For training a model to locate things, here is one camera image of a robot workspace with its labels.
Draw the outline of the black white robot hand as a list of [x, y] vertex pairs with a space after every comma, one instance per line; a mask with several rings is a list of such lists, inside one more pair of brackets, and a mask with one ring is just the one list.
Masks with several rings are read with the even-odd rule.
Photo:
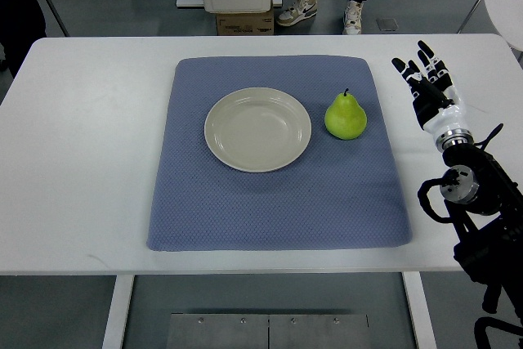
[[423, 40], [418, 41], [418, 58], [423, 69], [413, 60], [405, 63], [395, 57], [391, 63], [409, 85], [419, 126], [434, 134], [440, 126], [459, 122], [463, 100], [444, 61]]

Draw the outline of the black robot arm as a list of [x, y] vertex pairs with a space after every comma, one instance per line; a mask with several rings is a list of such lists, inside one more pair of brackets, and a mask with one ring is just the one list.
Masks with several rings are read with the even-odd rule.
[[486, 287], [482, 308], [487, 315], [474, 326], [479, 348], [490, 346], [489, 329], [522, 335], [520, 324], [494, 318], [501, 293], [522, 316], [522, 193], [486, 151], [488, 143], [475, 142], [461, 128], [441, 133], [436, 145], [448, 170], [418, 190], [423, 211], [454, 226], [459, 239], [454, 259], [472, 281]]

